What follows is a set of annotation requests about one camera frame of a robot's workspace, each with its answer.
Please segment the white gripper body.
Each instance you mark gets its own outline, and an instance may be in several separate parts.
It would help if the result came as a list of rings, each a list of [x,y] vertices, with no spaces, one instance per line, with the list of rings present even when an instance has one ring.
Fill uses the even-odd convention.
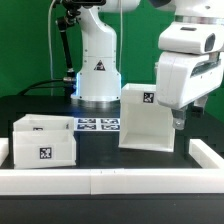
[[[223,73],[224,58],[221,54],[163,52],[157,64],[158,103],[179,110],[217,89]]]

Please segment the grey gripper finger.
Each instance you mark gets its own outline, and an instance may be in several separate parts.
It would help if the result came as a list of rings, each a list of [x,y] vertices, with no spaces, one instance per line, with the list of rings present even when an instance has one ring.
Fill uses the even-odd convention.
[[[208,96],[204,95],[194,101],[193,110],[194,110],[194,114],[197,117],[201,117],[204,114],[207,100],[208,100]]]
[[[173,127],[176,130],[183,130],[185,128],[185,121],[186,121],[186,110],[173,110]]]

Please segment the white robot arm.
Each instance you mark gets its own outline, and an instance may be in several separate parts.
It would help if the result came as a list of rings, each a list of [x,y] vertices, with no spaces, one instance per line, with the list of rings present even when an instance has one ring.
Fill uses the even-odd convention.
[[[83,65],[78,92],[87,102],[114,101],[121,91],[116,70],[116,33],[100,12],[136,9],[141,0],[89,0],[78,17],[83,40]],[[182,130],[188,108],[204,112],[208,94],[224,75],[224,0],[148,0],[158,10],[174,13],[174,21],[159,36],[162,50],[156,69],[157,102],[169,108],[173,127]]]

